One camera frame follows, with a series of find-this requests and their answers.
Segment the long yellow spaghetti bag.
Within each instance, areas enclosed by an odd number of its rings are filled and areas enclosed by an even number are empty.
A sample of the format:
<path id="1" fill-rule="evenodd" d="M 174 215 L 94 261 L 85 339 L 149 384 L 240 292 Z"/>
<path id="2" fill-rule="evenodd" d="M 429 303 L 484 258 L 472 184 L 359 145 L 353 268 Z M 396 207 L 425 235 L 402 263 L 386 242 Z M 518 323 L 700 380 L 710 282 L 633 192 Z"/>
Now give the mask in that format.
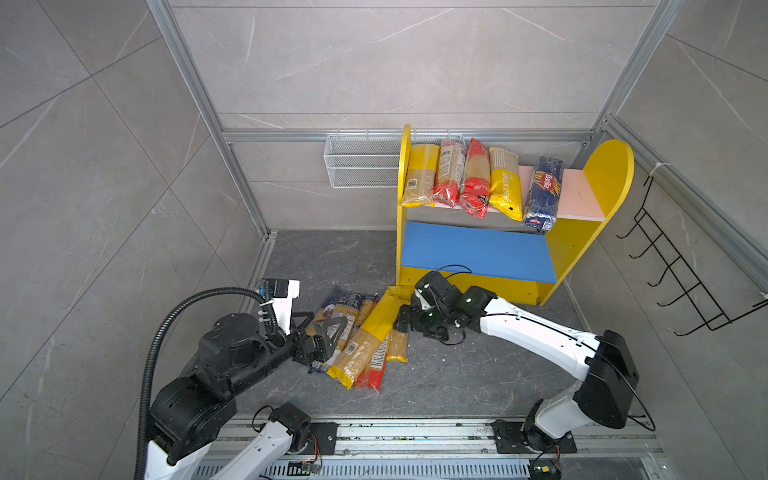
<path id="1" fill-rule="evenodd" d="M 412 293 L 413 288 L 410 286 L 389 287 L 362 326 L 347 342 L 327 371 L 327 375 L 350 390 L 392 331 L 399 308 L 410 304 Z"/>

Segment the blue clear spaghetti bag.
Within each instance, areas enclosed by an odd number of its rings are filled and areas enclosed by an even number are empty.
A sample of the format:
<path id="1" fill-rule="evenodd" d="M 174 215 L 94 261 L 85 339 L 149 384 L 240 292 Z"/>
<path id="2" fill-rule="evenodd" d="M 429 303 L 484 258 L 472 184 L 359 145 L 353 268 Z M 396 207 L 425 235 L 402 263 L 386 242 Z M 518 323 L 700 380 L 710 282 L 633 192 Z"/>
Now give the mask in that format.
<path id="1" fill-rule="evenodd" d="M 313 361 L 310 365 L 312 373 L 326 372 L 330 369 L 346 346 L 349 334 L 362 306 L 363 295 L 359 292 L 342 290 L 334 286 L 331 293 L 316 312 L 313 322 L 307 328 L 308 333 L 314 333 L 325 327 L 330 340 L 337 342 L 332 356 L 325 362 Z"/>

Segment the short yellow spaghetti bag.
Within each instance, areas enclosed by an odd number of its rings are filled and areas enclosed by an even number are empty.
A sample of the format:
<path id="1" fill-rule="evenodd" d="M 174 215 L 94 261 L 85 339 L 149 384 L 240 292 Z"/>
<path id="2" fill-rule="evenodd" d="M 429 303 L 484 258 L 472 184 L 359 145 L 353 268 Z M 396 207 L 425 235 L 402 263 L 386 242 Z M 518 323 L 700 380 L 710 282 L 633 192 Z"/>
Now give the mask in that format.
<path id="1" fill-rule="evenodd" d="M 388 336 L 387 361 L 408 362 L 409 333 L 393 329 Z"/>

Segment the red clear spaghetti bag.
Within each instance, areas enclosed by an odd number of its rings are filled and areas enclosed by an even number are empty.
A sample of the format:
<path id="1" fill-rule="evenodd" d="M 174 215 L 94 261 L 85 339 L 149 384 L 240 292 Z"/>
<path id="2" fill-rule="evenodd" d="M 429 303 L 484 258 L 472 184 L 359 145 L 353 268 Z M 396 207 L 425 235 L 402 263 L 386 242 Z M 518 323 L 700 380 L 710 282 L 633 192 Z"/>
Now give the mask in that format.
<path id="1" fill-rule="evenodd" d="M 386 371 L 388 340 L 385 340 L 374 353 L 370 363 L 355 382 L 357 389 L 369 388 L 376 392 L 381 390 L 383 376 Z"/>

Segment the red labelled spaghetti bag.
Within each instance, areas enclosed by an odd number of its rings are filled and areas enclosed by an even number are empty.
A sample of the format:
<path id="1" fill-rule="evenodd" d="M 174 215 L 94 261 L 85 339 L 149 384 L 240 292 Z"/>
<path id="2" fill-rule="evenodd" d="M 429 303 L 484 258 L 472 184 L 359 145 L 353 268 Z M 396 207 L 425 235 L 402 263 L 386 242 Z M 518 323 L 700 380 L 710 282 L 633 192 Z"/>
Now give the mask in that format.
<path id="1" fill-rule="evenodd" d="M 467 147 L 460 142 L 443 140 L 433 188 L 433 201 L 454 207 L 460 195 L 460 185 L 464 178 Z"/>

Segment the yellow Pastatime spaghetti bag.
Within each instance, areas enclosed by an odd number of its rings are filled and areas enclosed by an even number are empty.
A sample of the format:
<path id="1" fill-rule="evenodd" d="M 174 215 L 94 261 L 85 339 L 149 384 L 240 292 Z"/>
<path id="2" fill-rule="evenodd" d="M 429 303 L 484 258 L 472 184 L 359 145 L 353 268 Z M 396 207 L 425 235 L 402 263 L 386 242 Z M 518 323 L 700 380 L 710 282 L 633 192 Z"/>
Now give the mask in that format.
<path id="1" fill-rule="evenodd" d="M 490 205 L 516 222 L 523 221 L 519 157 L 505 149 L 489 150 L 491 166 Z"/>

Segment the yellow topped spaghetti bag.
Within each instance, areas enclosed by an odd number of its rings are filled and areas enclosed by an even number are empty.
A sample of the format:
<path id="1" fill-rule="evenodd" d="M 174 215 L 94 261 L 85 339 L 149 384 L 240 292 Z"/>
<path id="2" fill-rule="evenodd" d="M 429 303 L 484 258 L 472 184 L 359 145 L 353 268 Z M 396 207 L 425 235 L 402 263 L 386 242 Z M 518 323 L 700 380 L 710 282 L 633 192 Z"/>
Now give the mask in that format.
<path id="1" fill-rule="evenodd" d="M 418 144 L 411 147 L 401 204 L 406 208 L 428 206 L 433 200 L 440 147 Z"/>

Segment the blue Barilla spaghetti box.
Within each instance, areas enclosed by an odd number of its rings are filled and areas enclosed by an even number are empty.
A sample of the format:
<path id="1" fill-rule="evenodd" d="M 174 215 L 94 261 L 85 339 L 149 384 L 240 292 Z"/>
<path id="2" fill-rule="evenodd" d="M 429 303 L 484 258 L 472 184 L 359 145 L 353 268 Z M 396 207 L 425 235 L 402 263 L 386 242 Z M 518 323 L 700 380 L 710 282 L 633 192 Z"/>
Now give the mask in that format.
<path id="1" fill-rule="evenodd" d="M 564 171 L 563 160 L 545 156 L 534 167 L 523 223 L 538 233 L 551 231 L 556 223 Z"/>

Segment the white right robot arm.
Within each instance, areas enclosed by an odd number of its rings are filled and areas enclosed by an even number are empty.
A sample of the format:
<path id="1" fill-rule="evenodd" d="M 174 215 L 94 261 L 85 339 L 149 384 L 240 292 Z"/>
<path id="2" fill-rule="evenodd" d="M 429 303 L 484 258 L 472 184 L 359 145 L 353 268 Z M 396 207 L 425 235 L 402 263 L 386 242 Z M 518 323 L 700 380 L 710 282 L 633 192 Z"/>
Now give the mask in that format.
<path id="1" fill-rule="evenodd" d="M 521 428 L 524 442 L 536 451 L 554 449 L 573 429 L 589 423 L 624 428 L 639 399 L 639 374 L 619 333 L 567 328 L 480 286 L 461 291 L 439 271 L 416 283 L 394 328 L 414 330 L 442 344 L 448 344 L 451 328 L 471 329 L 509 341 L 566 371 L 574 384 L 535 402 Z"/>

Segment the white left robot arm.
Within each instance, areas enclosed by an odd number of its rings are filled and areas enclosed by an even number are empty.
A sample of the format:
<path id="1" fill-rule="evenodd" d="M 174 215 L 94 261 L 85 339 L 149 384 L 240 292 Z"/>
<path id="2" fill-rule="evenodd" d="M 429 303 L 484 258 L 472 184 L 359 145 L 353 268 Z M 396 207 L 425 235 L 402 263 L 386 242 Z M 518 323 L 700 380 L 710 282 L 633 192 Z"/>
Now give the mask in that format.
<path id="1" fill-rule="evenodd" d="M 188 479 L 220 430 L 237 413 L 237 397 L 282 364 L 329 360 L 344 331 L 342 317 L 317 323 L 310 312 L 290 333 L 253 315 L 230 314 L 204 334 L 187 374 L 151 393 L 159 352 L 152 346 L 142 393 L 134 476 Z"/>

